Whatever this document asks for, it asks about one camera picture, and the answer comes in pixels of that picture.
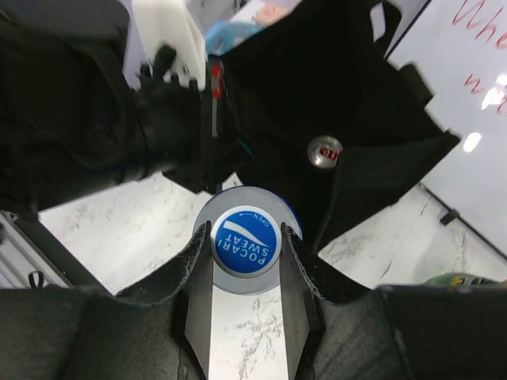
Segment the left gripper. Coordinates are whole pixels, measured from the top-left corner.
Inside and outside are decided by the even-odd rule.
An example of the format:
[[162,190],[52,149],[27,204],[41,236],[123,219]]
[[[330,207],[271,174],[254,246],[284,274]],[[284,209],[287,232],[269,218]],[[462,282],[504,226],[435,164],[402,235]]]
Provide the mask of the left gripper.
[[199,111],[189,159],[170,170],[170,180],[194,193],[216,194],[231,174],[254,158],[254,148],[239,126],[231,74],[217,55],[206,62]]

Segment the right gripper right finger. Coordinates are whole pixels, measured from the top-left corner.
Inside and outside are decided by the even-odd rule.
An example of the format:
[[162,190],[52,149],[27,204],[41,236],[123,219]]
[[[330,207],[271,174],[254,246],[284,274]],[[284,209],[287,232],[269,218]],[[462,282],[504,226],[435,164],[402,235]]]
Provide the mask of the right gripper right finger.
[[506,289],[374,290],[282,226],[280,289],[291,379],[503,379]]

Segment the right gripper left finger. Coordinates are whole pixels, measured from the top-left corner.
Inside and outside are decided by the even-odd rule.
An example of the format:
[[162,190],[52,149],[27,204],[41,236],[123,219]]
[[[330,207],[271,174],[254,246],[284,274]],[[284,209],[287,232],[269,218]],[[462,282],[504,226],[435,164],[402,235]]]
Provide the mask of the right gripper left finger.
[[1,293],[4,379],[205,379],[212,311],[211,225],[116,295],[92,287]]

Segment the blue label water bottle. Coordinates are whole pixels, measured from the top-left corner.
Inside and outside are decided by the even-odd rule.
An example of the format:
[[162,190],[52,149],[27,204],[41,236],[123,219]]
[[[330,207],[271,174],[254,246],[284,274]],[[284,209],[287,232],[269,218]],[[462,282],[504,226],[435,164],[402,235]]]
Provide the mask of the blue label water bottle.
[[302,237],[288,203],[267,189],[238,186],[213,196],[194,226],[211,223],[214,284],[234,295],[259,295],[280,285],[281,225]]

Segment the red silver beverage can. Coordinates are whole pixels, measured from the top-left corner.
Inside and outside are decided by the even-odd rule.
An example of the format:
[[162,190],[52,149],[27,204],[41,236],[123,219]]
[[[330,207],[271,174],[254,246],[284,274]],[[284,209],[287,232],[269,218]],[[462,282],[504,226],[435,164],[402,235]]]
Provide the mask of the red silver beverage can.
[[333,169],[339,154],[343,151],[341,142],[329,135],[321,135],[312,139],[307,147],[310,163],[318,169]]

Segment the black canvas bag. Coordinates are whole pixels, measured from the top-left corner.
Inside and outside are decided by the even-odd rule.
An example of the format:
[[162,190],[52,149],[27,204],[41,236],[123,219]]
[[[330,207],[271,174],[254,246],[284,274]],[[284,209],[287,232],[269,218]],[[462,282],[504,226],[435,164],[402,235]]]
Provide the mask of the black canvas bag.
[[[223,57],[254,149],[238,176],[289,203],[312,252],[397,203],[459,143],[426,113],[423,82],[383,58],[372,6],[303,1]],[[308,159],[321,135],[343,146],[333,169]]]

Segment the green glass Perrier bottle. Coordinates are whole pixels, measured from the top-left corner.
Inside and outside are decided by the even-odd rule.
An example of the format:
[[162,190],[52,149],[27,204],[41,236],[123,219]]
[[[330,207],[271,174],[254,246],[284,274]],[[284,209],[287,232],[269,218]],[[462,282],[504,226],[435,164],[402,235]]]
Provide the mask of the green glass Perrier bottle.
[[470,273],[445,273],[434,276],[422,283],[425,286],[450,287],[450,286],[499,286],[505,287],[506,281],[494,280],[488,277]]

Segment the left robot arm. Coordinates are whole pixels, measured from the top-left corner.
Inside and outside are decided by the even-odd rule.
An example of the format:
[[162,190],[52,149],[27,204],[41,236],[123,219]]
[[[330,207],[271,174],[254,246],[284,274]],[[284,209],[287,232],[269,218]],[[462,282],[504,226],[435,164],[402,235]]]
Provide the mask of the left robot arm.
[[1,4],[1,209],[162,173],[192,192],[253,157],[219,57],[183,1]]

